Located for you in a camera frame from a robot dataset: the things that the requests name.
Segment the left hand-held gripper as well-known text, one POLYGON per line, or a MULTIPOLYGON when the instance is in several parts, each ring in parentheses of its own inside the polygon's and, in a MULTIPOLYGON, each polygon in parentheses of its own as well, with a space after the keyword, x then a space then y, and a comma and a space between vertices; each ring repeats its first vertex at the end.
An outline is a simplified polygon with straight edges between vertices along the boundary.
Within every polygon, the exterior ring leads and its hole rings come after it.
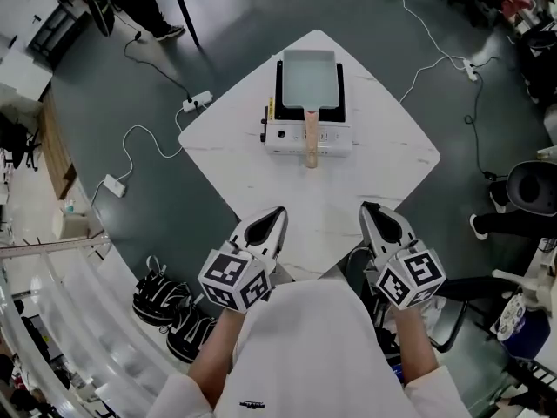
POLYGON ((285 241, 287 211, 275 206, 241 220, 198 275, 205 297, 236 312, 248 311, 272 290, 270 275, 285 241))

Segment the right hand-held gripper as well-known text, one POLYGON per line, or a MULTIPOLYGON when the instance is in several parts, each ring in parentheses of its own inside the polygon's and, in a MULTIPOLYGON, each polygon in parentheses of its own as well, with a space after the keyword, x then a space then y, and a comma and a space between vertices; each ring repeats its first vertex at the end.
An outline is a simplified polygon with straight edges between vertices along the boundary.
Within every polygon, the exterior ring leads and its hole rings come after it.
POLYGON ((371 286, 381 291, 399 310, 429 300, 446 280, 437 253, 418 239, 410 223, 379 203, 364 201, 359 224, 367 233, 372 269, 371 286))

